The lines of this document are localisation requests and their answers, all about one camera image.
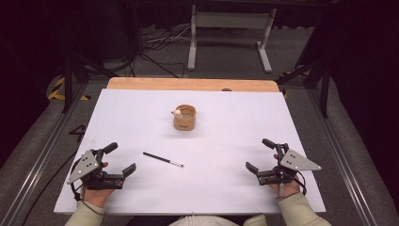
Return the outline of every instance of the white sleeve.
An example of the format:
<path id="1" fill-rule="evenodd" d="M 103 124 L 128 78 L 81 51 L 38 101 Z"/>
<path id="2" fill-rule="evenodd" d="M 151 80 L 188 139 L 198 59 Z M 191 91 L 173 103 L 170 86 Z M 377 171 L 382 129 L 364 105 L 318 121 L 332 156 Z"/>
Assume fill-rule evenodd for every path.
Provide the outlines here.
<path id="1" fill-rule="evenodd" d="M 71 218 L 65 224 L 66 226 L 100 226 L 103 221 L 103 214 L 105 213 L 104 208 L 97 207 L 88 202 L 82 203 L 79 201 L 77 204 L 76 211 L 73 213 Z"/>
<path id="2" fill-rule="evenodd" d="M 287 226 L 330 226 L 317 216 L 302 193 L 296 193 L 279 202 L 282 216 Z"/>

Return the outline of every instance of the small white object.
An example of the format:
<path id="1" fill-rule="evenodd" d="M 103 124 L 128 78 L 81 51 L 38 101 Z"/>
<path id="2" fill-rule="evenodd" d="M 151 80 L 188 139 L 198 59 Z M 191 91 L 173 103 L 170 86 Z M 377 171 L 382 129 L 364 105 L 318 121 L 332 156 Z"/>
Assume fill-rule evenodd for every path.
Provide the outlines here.
<path id="1" fill-rule="evenodd" d="M 183 113 L 180 110 L 180 108 L 177 108 L 176 110 L 172 111 L 172 114 L 175 118 L 182 118 L 183 117 Z"/>

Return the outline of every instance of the marker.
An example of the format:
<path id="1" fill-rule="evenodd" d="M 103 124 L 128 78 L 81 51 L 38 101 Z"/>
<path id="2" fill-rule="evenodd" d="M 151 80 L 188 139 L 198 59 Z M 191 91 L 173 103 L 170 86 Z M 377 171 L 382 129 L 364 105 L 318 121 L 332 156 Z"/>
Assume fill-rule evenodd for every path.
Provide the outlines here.
<path id="1" fill-rule="evenodd" d="M 159 160 L 164 161 L 164 162 L 168 162 L 168 163 L 170 163 L 170 164 L 173 164 L 173 165 L 178 166 L 178 167 L 181 167 L 181 168 L 184 167 L 183 164 L 180 164 L 180 163 L 177 163 L 177 162 L 173 162 L 173 161 L 171 161 L 171 160 L 168 160 L 168 159 L 165 159 L 165 158 L 163 158 L 163 157 L 159 157 L 159 156 L 156 156 L 156 155 L 153 155 L 153 154 L 150 154 L 150 153 L 144 153 L 144 155 L 147 155 L 147 156 L 149 156 L 149 157 L 153 157 L 153 158 L 159 159 Z"/>

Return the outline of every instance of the person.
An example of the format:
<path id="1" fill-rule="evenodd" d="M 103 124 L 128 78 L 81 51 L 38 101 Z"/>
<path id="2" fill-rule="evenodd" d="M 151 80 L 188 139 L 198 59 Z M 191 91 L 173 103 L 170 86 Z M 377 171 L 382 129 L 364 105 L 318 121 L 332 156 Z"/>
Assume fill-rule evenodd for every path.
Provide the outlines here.
<path id="1" fill-rule="evenodd" d="M 284 184 L 284 195 L 279 195 L 279 185 L 269 185 L 277 195 L 278 206 L 281 210 L 287 226 L 328 226 L 328 221 L 317 216 L 306 199 L 300 192 L 300 186 L 297 182 Z M 77 209 L 72 214 L 66 226 L 99 226 L 104 217 L 105 204 L 108 197 L 114 192 L 113 189 L 105 190 L 88 190 L 85 189 L 82 201 L 77 203 Z M 166 217 L 134 217 L 128 226 L 153 226 L 153 225 L 170 225 L 170 226 L 267 226 L 264 215 L 249 218 L 242 221 L 230 220 L 228 217 L 218 216 L 166 216 Z"/>

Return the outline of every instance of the metal stand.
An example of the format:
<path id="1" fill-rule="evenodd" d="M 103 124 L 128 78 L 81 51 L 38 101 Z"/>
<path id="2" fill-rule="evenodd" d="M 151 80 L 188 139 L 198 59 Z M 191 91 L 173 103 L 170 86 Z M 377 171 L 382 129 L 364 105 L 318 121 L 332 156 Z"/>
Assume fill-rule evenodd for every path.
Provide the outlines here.
<path id="1" fill-rule="evenodd" d="M 267 53 L 264 50 L 267 39 L 272 28 L 276 9 L 270 10 L 270 13 L 226 13 L 226 12 L 200 12 L 196 6 L 192 8 L 191 16 L 191 43 L 188 55 L 187 69 L 194 71 L 196 67 L 197 54 L 197 27 L 233 27 L 233 28 L 252 28 L 264 29 L 263 40 L 257 41 L 259 55 L 261 56 L 264 71 L 271 73 Z"/>

